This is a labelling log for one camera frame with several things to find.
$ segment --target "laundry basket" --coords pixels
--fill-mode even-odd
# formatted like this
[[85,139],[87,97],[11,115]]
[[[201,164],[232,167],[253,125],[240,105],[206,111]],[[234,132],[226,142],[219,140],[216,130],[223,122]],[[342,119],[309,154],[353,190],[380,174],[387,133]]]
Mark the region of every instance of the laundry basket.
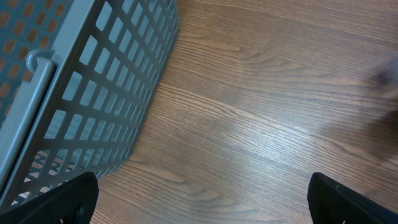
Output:
[[[128,159],[177,38],[178,14],[175,0],[10,0],[0,7],[0,86],[9,92],[0,95],[3,213]],[[18,21],[24,26],[16,34]],[[27,41],[32,27],[40,38]],[[28,50],[25,70],[21,51]],[[21,83],[12,71],[19,78],[30,71],[32,79]]]

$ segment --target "wood grain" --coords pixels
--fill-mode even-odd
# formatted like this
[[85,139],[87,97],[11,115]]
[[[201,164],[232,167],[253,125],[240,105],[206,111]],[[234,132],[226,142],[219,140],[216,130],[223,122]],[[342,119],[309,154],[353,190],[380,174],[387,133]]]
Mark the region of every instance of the wood grain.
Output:
[[93,223],[311,223],[313,172],[398,212],[398,5],[185,0]]

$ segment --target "basket handle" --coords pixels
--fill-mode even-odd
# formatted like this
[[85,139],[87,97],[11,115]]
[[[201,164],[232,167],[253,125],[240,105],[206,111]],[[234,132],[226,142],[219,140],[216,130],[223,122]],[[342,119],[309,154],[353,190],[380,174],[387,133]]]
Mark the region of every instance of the basket handle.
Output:
[[11,166],[17,159],[47,83],[53,75],[55,63],[50,59],[52,55],[51,50],[35,49],[26,57],[27,68],[33,73],[32,80],[21,83],[0,129],[0,189],[4,187],[8,173],[12,170]]

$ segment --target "laminate flooring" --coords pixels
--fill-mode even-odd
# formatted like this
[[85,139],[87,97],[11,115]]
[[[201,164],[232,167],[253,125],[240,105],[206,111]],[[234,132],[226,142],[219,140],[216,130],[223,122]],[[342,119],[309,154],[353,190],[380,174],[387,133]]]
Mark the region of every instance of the laminate flooring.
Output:
[[322,172],[398,212],[398,3],[179,0],[179,36],[93,223],[311,223]]

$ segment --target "black object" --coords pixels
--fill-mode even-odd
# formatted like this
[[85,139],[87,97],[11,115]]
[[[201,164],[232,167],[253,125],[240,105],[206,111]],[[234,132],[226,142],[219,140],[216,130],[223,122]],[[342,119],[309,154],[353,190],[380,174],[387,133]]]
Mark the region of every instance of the black object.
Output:
[[0,223],[90,223],[97,198],[97,179],[85,172],[1,215]]
[[316,172],[308,187],[314,224],[390,224],[398,215],[376,202]]

